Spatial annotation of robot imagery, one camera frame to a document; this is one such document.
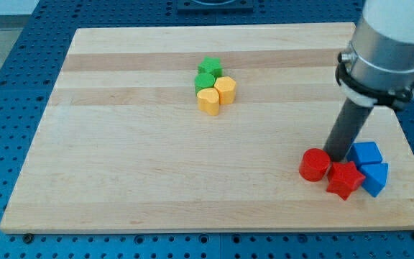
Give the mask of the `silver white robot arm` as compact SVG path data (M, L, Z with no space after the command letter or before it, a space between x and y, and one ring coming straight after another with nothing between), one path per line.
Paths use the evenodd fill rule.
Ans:
M337 81L359 106L402 109L414 99L414 0L366 0Z

